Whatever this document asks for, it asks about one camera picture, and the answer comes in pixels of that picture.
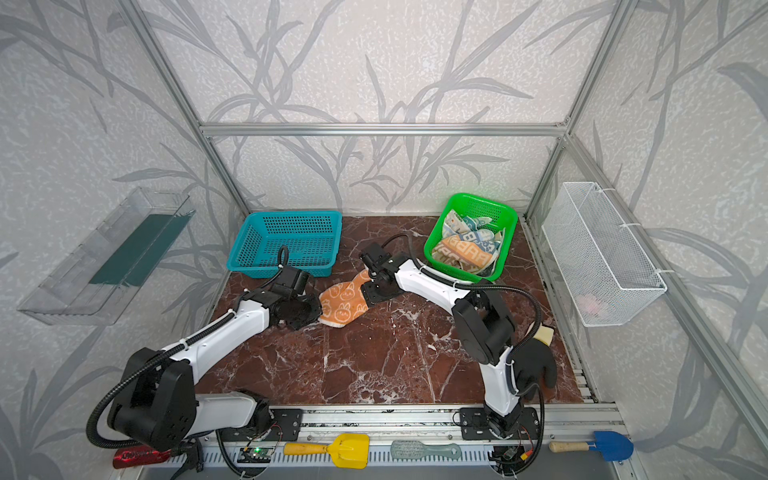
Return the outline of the orange bunny towel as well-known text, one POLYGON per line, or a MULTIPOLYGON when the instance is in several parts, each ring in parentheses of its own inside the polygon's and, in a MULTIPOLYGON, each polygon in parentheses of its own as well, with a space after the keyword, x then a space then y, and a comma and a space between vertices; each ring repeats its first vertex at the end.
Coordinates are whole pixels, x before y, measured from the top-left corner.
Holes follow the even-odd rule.
POLYGON ((318 322, 343 328, 366 313, 369 306, 361 287, 371 280, 368 270, 360 271, 353 280, 334 284, 319 295, 322 313, 318 322))

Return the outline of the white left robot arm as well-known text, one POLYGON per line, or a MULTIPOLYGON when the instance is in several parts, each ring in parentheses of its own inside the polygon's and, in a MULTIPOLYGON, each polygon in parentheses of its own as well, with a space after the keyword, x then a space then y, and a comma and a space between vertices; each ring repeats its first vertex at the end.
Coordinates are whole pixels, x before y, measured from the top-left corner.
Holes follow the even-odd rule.
POLYGON ((241 294, 220 318, 161 350, 143 348, 126 363, 121 381, 89 416, 85 432, 99 448, 145 445, 168 451, 195 435, 247 429, 257 435, 272 422, 268 400, 249 391, 201 394, 195 387, 220 360, 279 324, 300 329, 322 312, 306 293, 307 272, 278 250, 278 271, 260 288, 241 294))

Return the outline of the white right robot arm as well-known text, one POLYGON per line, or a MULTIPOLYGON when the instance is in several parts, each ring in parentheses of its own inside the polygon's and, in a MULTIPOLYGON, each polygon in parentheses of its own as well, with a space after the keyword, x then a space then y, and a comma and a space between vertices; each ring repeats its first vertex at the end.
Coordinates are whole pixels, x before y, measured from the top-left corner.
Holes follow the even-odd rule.
POLYGON ((517 386, 512 352, 533 340, 542 326, 542 307, 536 297, 488 280, 459 280, 422 263, 411 251, 391 254, 379 243, 366 246, 360 259, 370 276, 361 287, 367 305, 411 293, 452 315, 463 349, 480 365, 489 429, 499 439, 509 438, 522 416, 522 399, 528 394, 527 389, 517 386), (518 343, 514 341, 516 324, 501 295, 503 291, 522 296, 533 308, 533 325, 518 343))

